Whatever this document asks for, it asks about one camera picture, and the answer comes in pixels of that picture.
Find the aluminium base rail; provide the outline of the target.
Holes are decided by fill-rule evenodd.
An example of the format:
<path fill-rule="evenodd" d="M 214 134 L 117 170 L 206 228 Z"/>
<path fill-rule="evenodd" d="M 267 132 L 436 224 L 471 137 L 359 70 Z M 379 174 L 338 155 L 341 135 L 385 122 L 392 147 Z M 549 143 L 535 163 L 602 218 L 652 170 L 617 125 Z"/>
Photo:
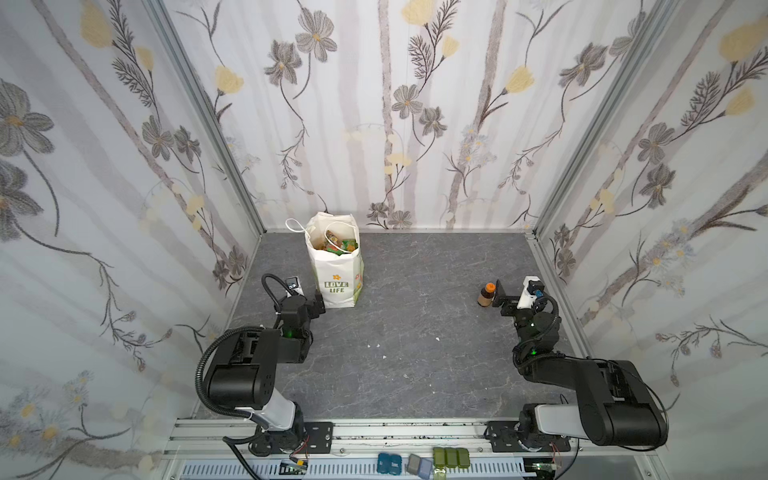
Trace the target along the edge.
<path fill-rule="evenodd" d="M 263 479 L 380 479 L 379 453 L 401 455 L 406 464 L 415 454 L 432 459 L 434 447 L 467 448 L 467 470 L 446 469 L 449 479 L 666 479 L 668 473 L 654 453 L 619 447 L 599 447 L 587 440 L 570 440 L 571 452 L 493 453 L 483 438 L 489 421 L 513 418 L 336 419 L 329 454 L 297 455 L 307 460 L 306 472 L 290 467 L 285 454 L 257 458 L 247 455 L 252 470 Z M 179 420 L 162 455 L 160 479 L 245 479 L 248 476 L 229 448 L 225 436 L 245 438 L 255 432 L 245 420 Z"/>

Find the grey blue case on rail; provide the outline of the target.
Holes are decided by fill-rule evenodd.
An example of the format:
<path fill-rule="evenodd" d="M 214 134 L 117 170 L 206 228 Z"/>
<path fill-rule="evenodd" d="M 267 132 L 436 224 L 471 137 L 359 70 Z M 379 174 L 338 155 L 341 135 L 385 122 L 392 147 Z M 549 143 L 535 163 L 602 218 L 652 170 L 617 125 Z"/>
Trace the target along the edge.
<path fill-rule="evenodd" d="M 430 480 L 433 473 L 433 462 L 428 458 L 410 454 L 405 465 L 405 470 L 409 475 L 416 476 L 422 480 Z"/>

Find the small brown orange-capped bottle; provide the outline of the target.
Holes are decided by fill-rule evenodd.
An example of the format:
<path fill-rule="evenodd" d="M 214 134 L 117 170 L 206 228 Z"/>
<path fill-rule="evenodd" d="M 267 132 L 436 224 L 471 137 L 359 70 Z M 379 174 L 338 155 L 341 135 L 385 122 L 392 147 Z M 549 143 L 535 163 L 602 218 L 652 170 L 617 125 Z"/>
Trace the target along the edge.
<path fill-rule="evenodd" d="M 495 294 L 496 285 L 494 283 L 486 283 L 477 297 L 477 303 L 483 308 L 490 307 L 493 304 Z"/>

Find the green corn chips packet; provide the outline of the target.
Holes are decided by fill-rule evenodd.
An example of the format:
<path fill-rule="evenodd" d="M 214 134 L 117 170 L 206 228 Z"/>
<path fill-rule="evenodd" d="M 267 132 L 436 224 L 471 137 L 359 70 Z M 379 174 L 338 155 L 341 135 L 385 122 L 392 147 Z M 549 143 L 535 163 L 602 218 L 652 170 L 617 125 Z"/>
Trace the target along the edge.
<path fill-rule="evenodd" d="M 345 253 L 352 253 L 356 251 L 359 246 L 358 242 L 355 239 L 344 239 L 340 241 L 339 248 L 342 252 Z"/>

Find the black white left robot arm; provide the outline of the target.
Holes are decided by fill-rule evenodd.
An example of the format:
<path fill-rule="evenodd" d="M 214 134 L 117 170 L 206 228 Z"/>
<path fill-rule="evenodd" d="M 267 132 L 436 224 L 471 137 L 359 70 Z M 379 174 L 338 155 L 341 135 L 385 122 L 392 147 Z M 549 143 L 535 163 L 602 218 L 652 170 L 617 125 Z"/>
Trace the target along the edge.
<path fill-rule="evenodd" d="M 300 406 L 276 388 L 277 366 L 300 364 L 313 343 L 311 321 L 325 313 L 320 293 L 290 293 L 278 301 L 277 325 L 226 331 L 203 353 L 195 371 L 200 402 L 219 415 L 257 425 L 248 441 L 255 455 L 297 450 L 308 434 Z"/>

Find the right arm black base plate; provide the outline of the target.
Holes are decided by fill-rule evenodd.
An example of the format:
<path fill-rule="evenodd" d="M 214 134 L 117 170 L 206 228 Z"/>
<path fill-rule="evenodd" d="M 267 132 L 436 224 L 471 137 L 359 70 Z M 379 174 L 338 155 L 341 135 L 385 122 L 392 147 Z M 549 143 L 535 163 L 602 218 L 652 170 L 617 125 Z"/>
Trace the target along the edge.
<path fill-rule="evenodd" d="M 543 434 L 536 429 L 525 430 L 518 421 L 489 421 L 483 438 L 493 453 L 567 453 L 572 448 L 562 436 Z"/>

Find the green case on rail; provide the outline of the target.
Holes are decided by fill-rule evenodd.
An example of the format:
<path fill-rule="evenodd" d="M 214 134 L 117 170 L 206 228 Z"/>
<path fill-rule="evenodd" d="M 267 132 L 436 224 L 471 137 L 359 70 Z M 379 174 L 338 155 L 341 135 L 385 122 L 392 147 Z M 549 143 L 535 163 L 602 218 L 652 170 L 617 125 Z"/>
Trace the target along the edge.
<path fill-rule="evenodd" d="M 470 453 L 467 448 L 434 447 L 432 453 L 433 466 L 436 470 L 467 470 L 471 466 Z"/>

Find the white floral paper bag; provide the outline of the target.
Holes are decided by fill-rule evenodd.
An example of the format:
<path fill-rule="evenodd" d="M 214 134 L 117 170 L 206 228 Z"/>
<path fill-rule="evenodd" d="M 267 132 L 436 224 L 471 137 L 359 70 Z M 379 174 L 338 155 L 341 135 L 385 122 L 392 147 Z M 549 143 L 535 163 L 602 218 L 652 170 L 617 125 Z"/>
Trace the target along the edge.
<path fill-rule="evenodd" d="M 317 287 L 327 308 L 352 308 L 359 299 L 364 282 L 364 261 L 360 230 L 350 214 L 319 212 L 306 224 L 295 218 L 285 221 L 286 228 L 304 235 Z M 341 240 L 355 239 L 359 248 L 342 252 Z"/>

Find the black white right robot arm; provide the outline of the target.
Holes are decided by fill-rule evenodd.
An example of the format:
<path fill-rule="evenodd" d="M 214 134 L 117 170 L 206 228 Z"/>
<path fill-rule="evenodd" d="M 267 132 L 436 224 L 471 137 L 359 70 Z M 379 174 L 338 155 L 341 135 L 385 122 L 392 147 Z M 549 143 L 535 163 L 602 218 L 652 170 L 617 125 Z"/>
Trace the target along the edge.
<path fill-rule="evenodd" d="M 632 362 L 556 350 L 562 317 L 540 278 L 527 276 L 519 295 L 506 294 L 499 281 L 488 283 L 478 300 L 513 319 L 518 343 L 512 363 L 525 380 L 564 388 L 576 397 L 573 404 L 524 405 L 512 427 L 522 448 L 556 449 L 559 440 L 570 439 L 640 452 L 666 444 L 666 411 Z"/>

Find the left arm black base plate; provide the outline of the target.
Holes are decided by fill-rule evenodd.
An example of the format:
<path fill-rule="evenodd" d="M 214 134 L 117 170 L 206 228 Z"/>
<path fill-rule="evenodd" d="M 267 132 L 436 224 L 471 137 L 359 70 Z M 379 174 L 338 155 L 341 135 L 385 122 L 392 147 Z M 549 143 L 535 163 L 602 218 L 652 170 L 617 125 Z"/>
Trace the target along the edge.
<path fill-rule="evenodd" d="M 301 429 L 259 431 L 248 443 L 248 451 L 257 457 L 271 454 L 329 454 L 333 440 L 333 422 L 305 422 Z"/>

